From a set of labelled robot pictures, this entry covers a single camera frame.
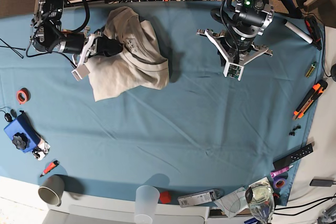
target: purple tape roll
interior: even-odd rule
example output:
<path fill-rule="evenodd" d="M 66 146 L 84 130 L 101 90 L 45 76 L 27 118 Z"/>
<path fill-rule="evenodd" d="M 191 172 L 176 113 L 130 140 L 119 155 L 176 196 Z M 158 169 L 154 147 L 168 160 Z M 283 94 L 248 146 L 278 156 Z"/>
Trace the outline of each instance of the purple tape roll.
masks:
<path fill-rule="evenodd" d="M 286 180 L 284 178 L 278 178 L 274 180 L 273 187 L 279 189 L 283 187 L 285 184 L 286 184 Z"/>

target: red tape roll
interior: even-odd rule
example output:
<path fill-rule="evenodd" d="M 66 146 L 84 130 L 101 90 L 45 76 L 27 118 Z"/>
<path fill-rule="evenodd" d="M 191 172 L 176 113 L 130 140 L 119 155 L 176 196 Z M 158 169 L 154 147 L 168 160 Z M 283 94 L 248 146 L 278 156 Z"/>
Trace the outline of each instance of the red tape roll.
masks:
<path fill-rule="evenodd" d="M 29 92 L 27 89 L 23 88 L 16 92 L 16 99 L 19 104 L 25 104 L 29 101 Z"/>

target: metal bracket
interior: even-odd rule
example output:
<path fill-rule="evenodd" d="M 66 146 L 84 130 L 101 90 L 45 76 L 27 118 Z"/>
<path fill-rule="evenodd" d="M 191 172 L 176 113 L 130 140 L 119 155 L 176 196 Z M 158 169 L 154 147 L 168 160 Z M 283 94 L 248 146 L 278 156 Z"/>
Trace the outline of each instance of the metal bracket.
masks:
<path fill-rule="evenodd" d="M 268 47 L 265 45 L 262 46 L 256 46 L 254 43 L 251 44 L 251 47 L 254 51 L 256 51 L 254 54 L 250 55 L 247 54 L 245 57 L 240 57 L 239 64 L 236 64 L 233 62 L 234 58 L 230 57 L 230 55 L 225 51 L 224 47 L 222 46 L 221 42 L 218 40 L 219 38 L 224 37 L 224 32 L 220 32 L 219 34 L 214 33 L 212 30 L 206 29 L 206 30 L 197 30 L 198 35 L 206 36 L 211 43 L 213 43 L 224 60 L 226 61 L 224 66 L 223 74 L 225 77 L 229 76 L 232 78 L 238 79 L 238 81 L 241 80 L 241 76 L 243 74 L 245 65 L 251 62 L 252 60 L 256 59 L 257 57 L 267 54 L 272 56 L 273 51 L 269 50 Z"/>
<path fill-rule="evenodd" d="M 90 71 L 85 66 L 85 62 L 88 61 L 89 55 L 97 53 L 97 38 L 102 37 L 103 33 L 97 31 L 94 34 L 90 34 L 87 38 L 87 42 L 83 46 L 83 49 L 79 55 L 79 60 L 77 61 L 77 55 L 72 55 L 72 61 L 77 66 L 76 69 L 72 71 L 73 76 L 76 78 L 77 81 L 84 79 L 84 77 L 88 76 Z"/>

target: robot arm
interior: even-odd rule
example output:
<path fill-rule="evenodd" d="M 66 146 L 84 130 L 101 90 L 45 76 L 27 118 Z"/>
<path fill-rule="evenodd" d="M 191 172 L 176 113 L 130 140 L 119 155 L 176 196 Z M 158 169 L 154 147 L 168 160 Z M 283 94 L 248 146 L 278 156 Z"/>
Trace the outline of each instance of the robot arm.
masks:
<path fill-rule="evenodd" d="M 262 35 L 272 22 L 274 16 L 273 5 L 269 0 L 227 0 L 228 9 L 234 13 L 230 18 L 220 9 L 212 9 L 211 16 L 219 23 L 226 23 L 228 30 L 219 34 L 211 30 L 198 30 L 197 34 L 206 36 L 218 49 L 224 66 L 224 76 L 241 79 L 244 65 L 262 54 L 272 56 L 268 47 L 256 46 L 253 41 L 257 35 Z"/>
<path fill-rule="evenodd" d="M 30 45 L 39 52 L 73 54 L 76 68 L 72 74 L 79 81 L 89 74 L 85 66 L 88 58 L 101 54 L 110 57 L 120 53 L 123 47 L 117 40 L 106 37 L 101 30 L 88 35 L 89 28 L 86 25 L 90 11 L 86 0 L 83 0 L 86 11 L 84 23 L 75 30 L 61 30 L 64 2 L 65 0 L 36 0 Z"/>

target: blue box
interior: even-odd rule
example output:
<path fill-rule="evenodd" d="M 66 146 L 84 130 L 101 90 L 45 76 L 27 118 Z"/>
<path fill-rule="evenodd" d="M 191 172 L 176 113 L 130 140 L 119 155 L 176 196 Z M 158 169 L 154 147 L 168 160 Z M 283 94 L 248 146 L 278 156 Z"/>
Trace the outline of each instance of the blue box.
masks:
<path fill-rule="evenodd" d="M 37 136 L 30 123 L 26 120 L 25 114 L 21 114 L 16 119 L 14 119 L 4 128 L 4 131 L 11 141 L 13 140 L 13 136 L 16 133 L 23 133 L 27 137 L 27 146 L 24 150 L 21 150 L 23 153 L 33 151 L 33 149 L 35 149 L 40 143 L 40 138 Z"/>

